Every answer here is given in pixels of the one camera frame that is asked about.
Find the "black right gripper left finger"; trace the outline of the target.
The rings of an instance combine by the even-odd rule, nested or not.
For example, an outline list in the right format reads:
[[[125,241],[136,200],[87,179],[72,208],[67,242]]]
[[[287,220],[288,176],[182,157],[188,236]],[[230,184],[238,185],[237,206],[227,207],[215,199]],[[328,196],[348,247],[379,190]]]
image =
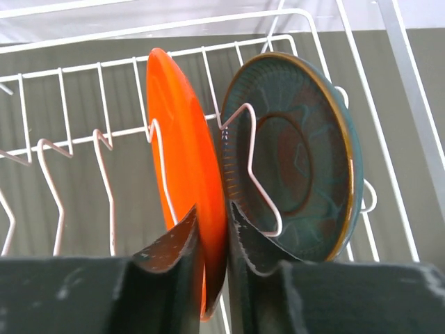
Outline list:
[[[131,257],[5,257],[2,333],[197,333],[197,211]]]

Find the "orange plate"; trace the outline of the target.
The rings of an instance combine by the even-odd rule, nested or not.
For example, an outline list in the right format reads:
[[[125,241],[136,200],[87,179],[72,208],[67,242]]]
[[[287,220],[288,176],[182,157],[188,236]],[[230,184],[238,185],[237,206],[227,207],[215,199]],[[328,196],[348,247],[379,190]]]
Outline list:
[[[191,207],[204,253],[201,319],[209,320],[218,304],[227,263],[227,212],[212,137],[199,100],[186,75],[161,48],[147,61],[147,114],[162,139],[152,154],[165,225],[182,220]]]

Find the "black plate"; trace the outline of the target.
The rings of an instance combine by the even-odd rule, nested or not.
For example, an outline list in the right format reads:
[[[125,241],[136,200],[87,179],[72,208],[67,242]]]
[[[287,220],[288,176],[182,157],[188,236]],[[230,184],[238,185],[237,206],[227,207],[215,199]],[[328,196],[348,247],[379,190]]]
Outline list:
[[[360,211],[362,153],[343,97],[311,63],[255,56],[222,105],[220,149],[228,197],[297,258],[333,260]]]

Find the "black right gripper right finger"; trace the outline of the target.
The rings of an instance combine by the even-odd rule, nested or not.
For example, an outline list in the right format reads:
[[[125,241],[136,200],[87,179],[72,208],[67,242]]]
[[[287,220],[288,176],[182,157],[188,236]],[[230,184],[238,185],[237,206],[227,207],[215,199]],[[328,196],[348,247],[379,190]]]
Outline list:
[[[229,204],[234,333],[443,333],[444,275],[429,264],[302,262]]]

